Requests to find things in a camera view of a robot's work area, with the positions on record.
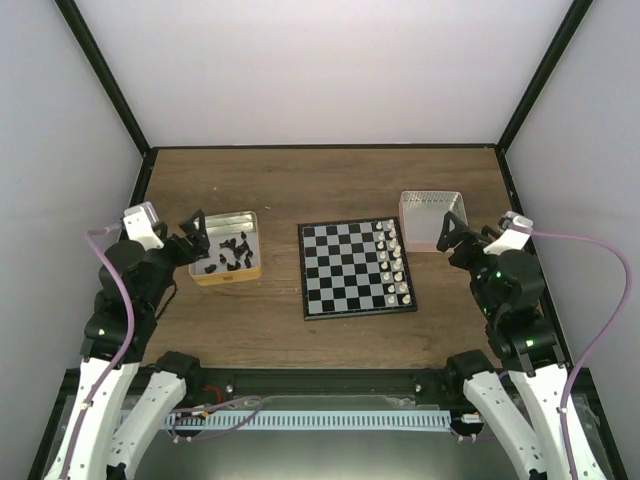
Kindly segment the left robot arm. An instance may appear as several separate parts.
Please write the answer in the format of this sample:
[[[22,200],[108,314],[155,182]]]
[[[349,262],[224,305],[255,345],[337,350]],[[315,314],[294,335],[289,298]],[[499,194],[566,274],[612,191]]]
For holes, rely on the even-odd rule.
[[[168,234],[148,202],[85,239],[101,262],[94,311],[84,328],[80,378],[69,423],[46,478],[131,479],[173,407],[204,392],[197,358],[167,352],[127,417],[121,407],[151,336],[177,287],[174,273],[209,254],[205,215]]]

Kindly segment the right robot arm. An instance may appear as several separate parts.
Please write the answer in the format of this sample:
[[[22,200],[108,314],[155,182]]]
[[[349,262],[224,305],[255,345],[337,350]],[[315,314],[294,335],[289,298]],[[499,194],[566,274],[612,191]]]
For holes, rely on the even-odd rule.
[[[452,356],[447,396],[470,402],[521,479],[602,479],[574,402],[570,369],[553,323],[539,303],[546,288],[537,257],[525,251],[532,222],[507,212],[499,227],[472,231],[445,213],[436,247],[470,275],[470,291],[503,371],[479,351]]]

